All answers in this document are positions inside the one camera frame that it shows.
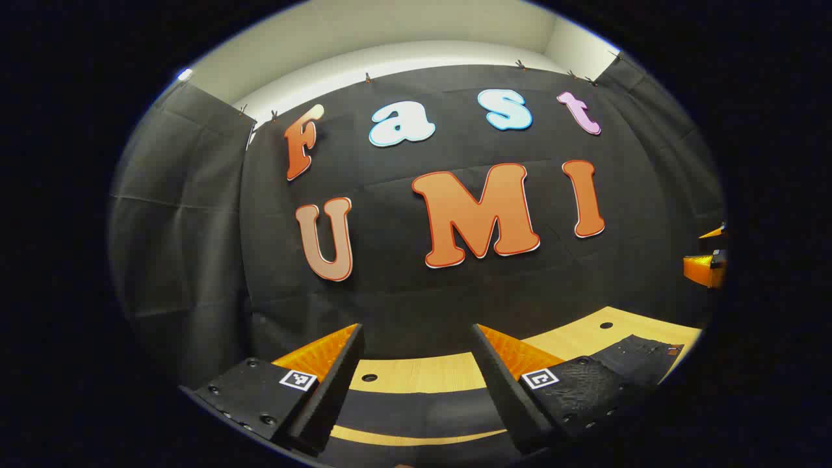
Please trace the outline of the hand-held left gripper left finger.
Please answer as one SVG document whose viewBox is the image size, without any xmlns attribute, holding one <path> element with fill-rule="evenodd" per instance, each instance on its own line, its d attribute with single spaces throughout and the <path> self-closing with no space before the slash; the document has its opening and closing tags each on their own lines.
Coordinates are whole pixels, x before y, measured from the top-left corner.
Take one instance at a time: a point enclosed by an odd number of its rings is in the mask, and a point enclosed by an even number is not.
<svg viewBox="0 0 832 468">
<path fill-rule="evenodd" d="M 364 351 L 363 326 L 352 324 L 278 359 L 243 359 L 191 399 L 259 443 L 317 456 Z"/>
</svg>

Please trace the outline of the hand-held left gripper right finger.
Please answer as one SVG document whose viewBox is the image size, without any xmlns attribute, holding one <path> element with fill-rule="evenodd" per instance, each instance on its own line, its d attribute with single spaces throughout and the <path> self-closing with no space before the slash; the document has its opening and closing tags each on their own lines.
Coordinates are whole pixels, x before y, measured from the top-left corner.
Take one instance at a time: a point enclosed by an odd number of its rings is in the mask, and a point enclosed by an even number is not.
<svg viewBox="0 0 832 468">
<path fill-rule="evenodd" d="M 472 354 L 497 414 L 525 455 L 609 432 L 633 417 L 646 385 L 600 359 L 561 359 L 505 333 L 473 324 Z"/>
</svg>

